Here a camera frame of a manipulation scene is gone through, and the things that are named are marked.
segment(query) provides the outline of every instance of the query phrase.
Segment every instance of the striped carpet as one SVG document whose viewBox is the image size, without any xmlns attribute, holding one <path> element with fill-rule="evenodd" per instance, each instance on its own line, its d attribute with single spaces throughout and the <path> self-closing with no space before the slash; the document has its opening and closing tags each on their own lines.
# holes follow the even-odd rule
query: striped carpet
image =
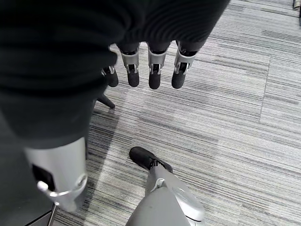
<svg viewBox="0 0 301 226">
<path fill-rule="evenodd" d="M 198 53 L 182 89 L 171 87 L 172 43 L 158 90 L 119 85 L 91 121 L 88 195 L 54 226 L 124 226 L 147 172 L 128 157 L 140 145 L 170 163 L 206 209 L 207 226 L 301 225 L 301 28 L 293 0 L 233 0 Z"/>
</svg>

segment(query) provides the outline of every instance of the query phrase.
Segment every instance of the black fingertip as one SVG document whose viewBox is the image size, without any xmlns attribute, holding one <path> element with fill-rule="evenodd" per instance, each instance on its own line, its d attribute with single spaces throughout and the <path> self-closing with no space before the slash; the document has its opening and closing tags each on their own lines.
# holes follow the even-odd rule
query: black fingertip
<svg viewBox="0 0 301 226">
<path fill-rule="evenodd" d="M 128 84 L 131 87 L 137 87 L 139 85 L 139 73 L 135 73 L 134 71 L 130 71 L 127 74 Z"/>
<path fill-rule="evenodd" d="M 118 85 L 118 76 L 117 76 L 117 73 L 116 73 L 116 71 L 114 71 L 114 73 L 113 74 L 111 74 L 111 73 L 106 73 L 105 74 L 105 78 L 106 78 L 106 80 L 107 80 L 107 82 L 108 82 L 108 85 L 110 86 L 110 87 L 116 87 L 117 85 Z"/>
<path fill-rule="evenodd" d="M 174 72 L 171 84 L 175 89 L 179 89 L 183 86 L 185 81 L 185 74 L 182 71 L 179 71 L 178 74 Z"/>
<path fill-rule="evenodd" d="M 160 86 L 160 81 L 161 74 L 158 74 L 158 72 L 153 72 L 153 74 L 150 73 L 149 86 L 151 89 L 158 89 Z"/>
</svg>

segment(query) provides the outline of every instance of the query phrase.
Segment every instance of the silver metal bracket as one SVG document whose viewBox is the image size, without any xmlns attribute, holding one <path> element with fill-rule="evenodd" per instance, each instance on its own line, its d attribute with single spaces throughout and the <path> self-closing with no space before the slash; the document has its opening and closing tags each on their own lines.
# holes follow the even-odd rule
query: silver metal bracket
<svg viewBox="0 0 301 226">
<path fill-rule="evenodd" d="M 154 65 L 159 65 L 158 74 L 161 74 L 162 68 L 164 66 L 166 53 L 167 51 L 161 54 L 152 53 L 149 47 L 149 68 L 151 74 L 154 74 Z"/>
<path fill-rule="evenodd" d="M 130 73 L 129 65 L 134 65 L 135 73 L 137 73 L 138 66 L 139 66 L 139 47 L 137 48 L 136 53 L 132 54 L 132 55 L 126 55 L 126 54 L 122 53 L 121 51 L 120 51 L 120 53 L 121 53 L 121 57 L 123 60 L 123 64 L 126 67 L 127 73 Z"/>
<path fill-rule="evenodd" d="M 175 56 L 175 60 L 174 60 L 174 72 L 176 74 L 179 73 L 180 71 L 180 65 L 181 63 L 186 63 L 186 68 L 185 68 L 185 71 L 183 72 L 183 74 L 186 74 L 187 73 L 187 70 L 191 68 L 192 66 L 192 63 L 194 61 L 194 59 L 196 58 L 196 55 L 193 55 L 193 56 L 184 56 L 180 53 L 180 43 L 178 45 L 178 50 L 177 50 L 177 54 Z"/>
</svg>

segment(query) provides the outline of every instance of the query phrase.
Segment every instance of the black chair leg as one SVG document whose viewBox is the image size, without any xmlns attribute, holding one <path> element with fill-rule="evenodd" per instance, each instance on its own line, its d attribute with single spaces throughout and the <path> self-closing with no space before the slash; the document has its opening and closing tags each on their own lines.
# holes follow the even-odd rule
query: black chair leg
<svg viewBox="0 0 301 226">
<path fill-rule="evenodd" d="M 110 101 L 110 99 L 108 99 L 105 94 L 102 94 L 97 101 L 99 101 L 100 103 L 103 103 L 104 105 L 108 106 L 111 109 L 115 108 L 115 105 L 113 102 Z"/>
</svg>

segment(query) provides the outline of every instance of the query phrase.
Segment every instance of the black cover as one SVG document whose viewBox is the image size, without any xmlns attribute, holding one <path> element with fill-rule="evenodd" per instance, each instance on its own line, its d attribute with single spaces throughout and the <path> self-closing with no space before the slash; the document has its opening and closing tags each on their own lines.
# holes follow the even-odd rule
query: black cover
<svg viewBox="0 0 301 226">
<path fill-rule="evenodd" d="M 87 134 L 113 43 L 205 41 L 229 0 L 2 0 L 0 108 L 24 145 Z"/>
</svg>

